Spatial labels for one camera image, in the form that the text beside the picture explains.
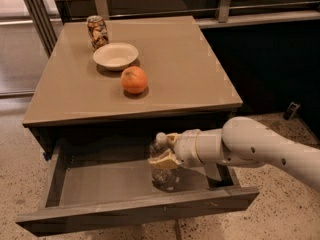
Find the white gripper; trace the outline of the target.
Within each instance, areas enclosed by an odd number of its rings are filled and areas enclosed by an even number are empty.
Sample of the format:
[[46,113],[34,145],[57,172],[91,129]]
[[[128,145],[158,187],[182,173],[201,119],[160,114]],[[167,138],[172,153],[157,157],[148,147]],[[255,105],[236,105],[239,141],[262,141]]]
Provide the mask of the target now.
[[182,134],[169,133],[166,135],[168,149],[158,157],[149,159],[149,164],[156,169],[176,169],[180,165],[185,168],[200,167],[201,160],[196,151],[196,140],[199,129],[187,130]]

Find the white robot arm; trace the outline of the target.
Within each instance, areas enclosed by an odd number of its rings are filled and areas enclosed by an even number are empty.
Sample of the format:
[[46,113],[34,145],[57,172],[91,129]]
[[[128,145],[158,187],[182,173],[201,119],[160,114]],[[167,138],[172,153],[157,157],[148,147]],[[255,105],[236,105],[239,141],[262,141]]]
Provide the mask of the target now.
[[150,145],[149,164],[156,169],[269,164],[320,191],[320,150],[291,141],[247,117],[231,118],[220,129],[160,132]]

